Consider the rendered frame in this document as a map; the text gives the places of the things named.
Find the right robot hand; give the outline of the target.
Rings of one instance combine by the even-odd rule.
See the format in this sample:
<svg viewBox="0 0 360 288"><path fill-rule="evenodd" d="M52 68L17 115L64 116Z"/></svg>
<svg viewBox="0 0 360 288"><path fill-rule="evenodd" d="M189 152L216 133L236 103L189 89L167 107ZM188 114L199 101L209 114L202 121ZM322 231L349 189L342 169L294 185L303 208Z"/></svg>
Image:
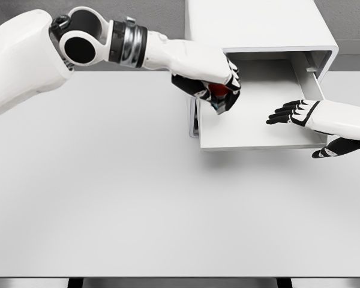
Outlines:
<svg viewBox="0 0 360 288"><path fill-rule="evenodd" d="M357 108L351 104L329 100L296 100L283 104L268 116L268 125L290 123L318 133L338 136L322 149L313 152L313 158L345 155L360 149L360 140L353 136Z"/></svg>

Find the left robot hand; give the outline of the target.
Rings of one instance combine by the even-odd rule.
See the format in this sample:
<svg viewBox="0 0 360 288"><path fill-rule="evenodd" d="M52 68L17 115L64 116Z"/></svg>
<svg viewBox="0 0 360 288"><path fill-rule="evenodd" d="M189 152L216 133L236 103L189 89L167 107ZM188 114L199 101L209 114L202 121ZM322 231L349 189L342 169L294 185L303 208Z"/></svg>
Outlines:
<svg viewBox="0 0 360 288"><path fill-rule="evenodd" d="M219 47L183 41L184 47L172 69L172 84L188 95L208 102L218 115L227 112L240 96L239 68ZM212 95L209 83L223 84L230 92L223 97Z"/></svg>

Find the red load switch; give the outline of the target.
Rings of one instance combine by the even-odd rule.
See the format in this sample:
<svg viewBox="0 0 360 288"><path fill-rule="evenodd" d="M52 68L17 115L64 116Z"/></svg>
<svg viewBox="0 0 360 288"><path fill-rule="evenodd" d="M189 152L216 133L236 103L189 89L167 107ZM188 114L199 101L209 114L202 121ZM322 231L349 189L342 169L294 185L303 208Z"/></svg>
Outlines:
<svg viewBox="0 0 360 288"><path fill-rule="evenodd" d="M230 89L223 84L209 83L208 89L216 97L223 97L230 92Z"/></svg>

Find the white cabinet drawer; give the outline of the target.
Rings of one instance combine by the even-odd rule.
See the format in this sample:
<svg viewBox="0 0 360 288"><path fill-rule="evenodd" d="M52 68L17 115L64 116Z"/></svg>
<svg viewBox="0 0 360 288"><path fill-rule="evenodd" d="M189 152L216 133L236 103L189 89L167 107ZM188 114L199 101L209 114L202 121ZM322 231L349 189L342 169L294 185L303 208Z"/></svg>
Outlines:
<svg viewBox="0 0 360 288"><path fill-rule="evenodd" d="M308 52L229 53L239 68L241 94L232 108L216 114L197 104L200 147L204 151L236 149L321 148L327 136L295 124L266 124L268 116L295 100L323 100L317 65Z"/></svg>

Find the white tabletop storage cabinet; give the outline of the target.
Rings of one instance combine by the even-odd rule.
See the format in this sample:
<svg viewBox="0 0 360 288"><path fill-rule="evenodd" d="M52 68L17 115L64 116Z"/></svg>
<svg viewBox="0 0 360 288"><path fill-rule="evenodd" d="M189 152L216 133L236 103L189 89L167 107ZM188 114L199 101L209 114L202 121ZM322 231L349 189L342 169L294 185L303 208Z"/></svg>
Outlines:
<svg viewBox="0 0 360 288"><path fill-rule="evenodd" d="M185 37L239 55L301 52L318 82L339 52L314 0L185 0Z"/></svg>

